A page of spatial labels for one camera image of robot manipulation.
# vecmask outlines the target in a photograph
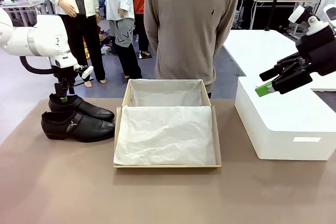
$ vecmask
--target white tissue paper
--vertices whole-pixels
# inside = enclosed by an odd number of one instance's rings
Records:
[[[202,106],[201,80],[130,80],[130,106]]]
[[[114,163],[215,165],[210,106],[122,108]]]

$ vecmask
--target black pants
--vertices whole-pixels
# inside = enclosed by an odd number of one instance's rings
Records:
[[[78,15],[75,18],[69,15],[60,15],[63,20],[68,35],[68,42],[73,56],[77,59],[78,64],[87,66],[83,36],[88,47],[94,74],[97,80],[105,79],[105,71],[100,50],[100,41],[98,27],[95,15],[86,17],[85,14]]]
[[[139,50],[148,51],[149,41],[143,22],[143,14],[135,14],[135,27],[137,34],[139,34]]]
[[[106,5],[105,5],[105,0],[98,0],[99,3],[99,9],[103,8],[104,9],[104,15],[103,17],[106,17]]]
[[[133,44],[131,43],[129,47],[121,47],[117,44],[114,44],[114,46],[125,76],[130,76],[130,79],[142,79],[141,68],[139,67]]]

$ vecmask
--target background person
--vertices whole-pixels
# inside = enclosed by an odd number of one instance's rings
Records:
[[[145,0],[144,24],[158,79],[203,79],[211,96],[214,56],[226,40],[238,0]]]
[[[106,83],[105,70],[100,50],[97,22],[98,0],[50,0],[56,6],[56,13],[62,18],[68,35],[69,47],[80,65],[88,65],[83,37],[90,53],[94,74],[101,83]],[[85,86],[91,87],[90,77],[84,79]]]
[[[141,79],[141,69],[132,44],[134,30],[133,0],[106,0],[106,15],[110,21],[110,35],[125,78]]]
[[[139,50],[141,58],[150,57],[150,53],[148,52],[149,41],[143,23],[144,2],[145,0],[133,0],[135,13],[135,28],[137,30],[136,32],[139,35]]]

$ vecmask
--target gray floor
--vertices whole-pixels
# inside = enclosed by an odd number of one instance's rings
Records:
[[[134,43],[136,52],[138,44]],[[48,59],[29,57],[29,63],[37,68],[48,68]],[[127,84],[122,79],[122,69],[117,56],[103,56],[106,70],[106,84],[93,80],[93,87],[86,88],[83,84],[75,87],[75,92],[83,98],[122,98]],[[155,56],[153,59],[139,60],[143,77],[154,78]],[[213,91],[213,98],[234,99],[237,81],[241,75],[239,69],[229,57],[224,48],[215,57],[217,79]],[[54,90],[56,79],[53,76],[39,76],[27,72],[21,65],[19,58],[10,56],[0,50],[0,144],[21,122],[22,119],[44,98]],[[318,93],[330,107],[336,109],[336,95],[334,93]]]

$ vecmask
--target hand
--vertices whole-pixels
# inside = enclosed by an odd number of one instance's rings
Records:
[[[100,22],[100,15],[99,15],[99,13],[96,13],[96,21],[97,21],[97,24]]]
[[[58,6],[60,6],[70,17],[75,18],[77,16],[75,8],[63,0],[58,1]]]
[[[119,13],[121,18],[125,18],[126,14],[127,14],[127,11],[118,7],[118,13]]]

